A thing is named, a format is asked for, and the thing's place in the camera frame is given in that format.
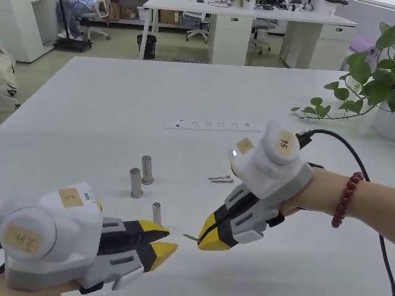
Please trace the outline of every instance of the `human arm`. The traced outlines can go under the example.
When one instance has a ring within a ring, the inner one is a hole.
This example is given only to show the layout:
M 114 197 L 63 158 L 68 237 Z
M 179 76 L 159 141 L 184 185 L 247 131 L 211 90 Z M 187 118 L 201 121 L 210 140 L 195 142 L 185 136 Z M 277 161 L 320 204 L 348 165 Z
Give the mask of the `human arm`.
M 69 282 L 61 286 L 47 288 L 38 292 L 26 292 L 21 290 L 14 290 L 6 286 L 5 275 L 0 275 L 0 295 L 7 296 L 58 296 L 62 293 L 78 290 L 80 286 L 77 282 Z
M 349 177 L 314 168 L 308 186 L 292 199 L 283 202 L 280 211 L 284 215 L 299 208 L 333 215 Z M 395 189 L 361 181 L 354 191 L 347 216 L 354 217 L 372 227 L 395 243 Z

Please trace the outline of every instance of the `trash can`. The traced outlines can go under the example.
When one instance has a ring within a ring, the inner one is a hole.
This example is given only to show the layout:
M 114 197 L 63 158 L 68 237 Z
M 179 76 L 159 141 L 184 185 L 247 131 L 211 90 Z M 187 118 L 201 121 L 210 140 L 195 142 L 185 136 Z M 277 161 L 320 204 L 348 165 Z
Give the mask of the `trash can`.
M 143 40 L 142 35 L 137 36 L 137 45 L 138 51 L 141 50 L 141 42 Z M 155 59 L 155 46 L 156 46 L 156 37 L 154 35 L 147 35 L 147 43 L 146 50 L 144 52 L 144 60 L 152 60 Z

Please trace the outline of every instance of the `metal cylinder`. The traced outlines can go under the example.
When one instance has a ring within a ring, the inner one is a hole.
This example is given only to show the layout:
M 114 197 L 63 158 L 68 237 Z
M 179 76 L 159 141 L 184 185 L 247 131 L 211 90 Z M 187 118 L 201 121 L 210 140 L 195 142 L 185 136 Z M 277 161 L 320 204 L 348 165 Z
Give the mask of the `metal cylinder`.
M 138 168 L 132 168 L 130 171 L 130 183 L 131 183 L 131 193 L 130 195 L 134 199 L 139 199 L 143 196 L 143 190 L 141 190 L 141 176 L 140 170 Z
M 160 213 L 160 203 L 156 202 L 152 205 L 152 216 L 155 224 L 162 225 L 162 215 Z
M 141 159 L 143 163 L 143 178 L 141 182 L 144 185 L 150 185 L 154 182 L 154 178 L 152 177 L 152 159 L 151 156 L 145 155 Z

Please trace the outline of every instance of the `purple object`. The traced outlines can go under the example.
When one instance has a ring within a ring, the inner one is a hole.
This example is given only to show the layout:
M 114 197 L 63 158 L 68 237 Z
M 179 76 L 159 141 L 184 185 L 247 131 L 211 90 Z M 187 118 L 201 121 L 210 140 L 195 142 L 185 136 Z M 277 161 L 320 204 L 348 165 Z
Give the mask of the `purple object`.
M 369 41 L 363 39 L 363 37 L 359 35 L 357 35 L 357 37 L 351 41 L 350 49 L 352 49 L 354 52 L 368 51 L 368 60 L 377 57 L 378 55 L 378 49 L 376 48 L 376 46 Z

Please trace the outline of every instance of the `black stand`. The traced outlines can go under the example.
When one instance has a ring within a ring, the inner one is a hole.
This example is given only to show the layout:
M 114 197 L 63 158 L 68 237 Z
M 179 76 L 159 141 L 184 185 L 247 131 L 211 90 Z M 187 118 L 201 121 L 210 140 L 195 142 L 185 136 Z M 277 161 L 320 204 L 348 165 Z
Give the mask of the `black stand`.
M 64 13 L 63 0 L 59 0 L 59 4 L 60 4 L 60 11 L 62 12 L 63 26 L 67 38 L 58 39 L 54 44 L 55 49 L 62 49 L 65 51 L 77 51 L 77 52 L 86 51 L 87 48 L 92 47 L 92 43 L 90 41 L 85 41 L 85 40 L 80 41 L 80 40 L 70 39 L 69 28 L 67 28 L 66 15 Z

